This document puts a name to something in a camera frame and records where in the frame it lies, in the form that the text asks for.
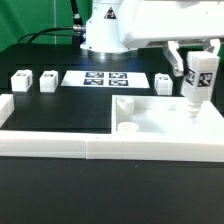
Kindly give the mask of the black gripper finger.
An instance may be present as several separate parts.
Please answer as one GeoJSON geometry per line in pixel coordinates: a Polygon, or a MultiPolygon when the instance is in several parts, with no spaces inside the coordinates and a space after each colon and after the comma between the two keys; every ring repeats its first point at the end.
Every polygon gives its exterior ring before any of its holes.
{"type": "Polygon", "coordinates": [[[218,55],[220,51],[221,43],[219,39],[210,39],[208,42],[207,51],[213,55],[218,55]]]}
{"type": "Polygon", "coordinates": [[[183,60],[178,53],[178,49],[179,44],[177,41],[168,42],[168,58],[173,67],[173,72],[176,77],[182,76],[184,72],[183,60]]]}

